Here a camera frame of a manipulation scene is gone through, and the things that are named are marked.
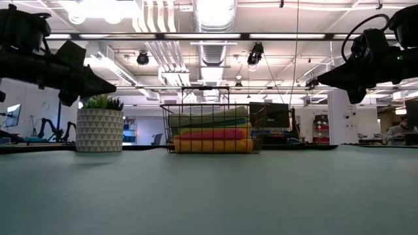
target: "desk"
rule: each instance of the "desk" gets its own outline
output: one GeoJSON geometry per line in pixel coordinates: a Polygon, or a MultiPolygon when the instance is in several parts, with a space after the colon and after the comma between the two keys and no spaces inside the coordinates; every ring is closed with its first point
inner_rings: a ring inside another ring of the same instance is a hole
{"type": "Polygon", "coordinates": [[[0,155],[0,234],[417,234],[418,149],[0,155]]]}

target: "yellow towel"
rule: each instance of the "yellow towel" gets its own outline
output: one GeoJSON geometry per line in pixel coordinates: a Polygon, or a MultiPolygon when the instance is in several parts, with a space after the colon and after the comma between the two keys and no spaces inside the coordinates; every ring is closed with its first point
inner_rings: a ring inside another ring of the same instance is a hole
{"type": "Polygon", "coordinates": [[[249,153],[253,140],[179,140],[174,139],[176,153],[249,153]]]}
{"type": "Polygon", "coordinates": [[[188,134],[188,133],[201,133],[201,132],[208,132],[208,131],[223,131],[223,130],[232,129],[232,128],[240,128],[243,131],[247,131],[248,138],[249,138],[249,135],[251,134],[251,123],[230,125],[230,126],[226,126],[225,128],[224,127],[206,127],[206,128],[180,127],[178,128],[178,131],[180,134],[188,134]]]}

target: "white geometric planter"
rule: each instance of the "white geometric planter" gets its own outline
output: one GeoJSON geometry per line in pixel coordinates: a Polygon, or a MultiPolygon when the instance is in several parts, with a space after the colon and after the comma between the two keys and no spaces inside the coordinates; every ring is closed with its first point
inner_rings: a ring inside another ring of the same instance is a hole
{"type": "Polygon", "coordinates": [[[80,152],[122,150],[123,112],[81,108],[77,112],[76,149],[80,152]]]}

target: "exposed ductwork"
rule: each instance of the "exposed ductwork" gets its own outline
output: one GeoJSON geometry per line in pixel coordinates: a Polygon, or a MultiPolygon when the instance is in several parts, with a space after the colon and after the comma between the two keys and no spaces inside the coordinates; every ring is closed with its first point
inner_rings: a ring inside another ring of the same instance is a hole
{"type": "MultiPolygon", "coordinates": [[[[226,33],[232,30],[235,22],[237,0],[193,0],[193,16],[196,31],[200,33],[226,33]]],[[[219,83],[227,55],[227,46],[201,45],[199,56],[201,76],[207,82],[219,83]]],[[[205,91],[207,101],[215,101],[213,91],[205,91]]]]}

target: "computer monitor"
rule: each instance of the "computer monitor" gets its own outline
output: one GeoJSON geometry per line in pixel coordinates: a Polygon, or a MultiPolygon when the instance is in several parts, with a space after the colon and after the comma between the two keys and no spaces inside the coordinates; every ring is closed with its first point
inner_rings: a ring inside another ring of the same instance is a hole
{"type": "Polygon", "coordinates": [[[267,106],[265,127],[289,128],[290,123],[289,123],[289,105],[288,104],[251,102],[250,107],[249,107],[249,112],[251,114],[257,113],[266,104],[268,104],[268,106],[267,106]]]}
{"type": "Polygon", "coordinates": [[[408,125],[418,127],[418,100],[405,101],[408,125]]]}
{"type": "Polygon", "coordinates": [[[10,106],[7,108],[6,127],[15,127],[18,125],[20,116],[20,104],[10,106]]]}

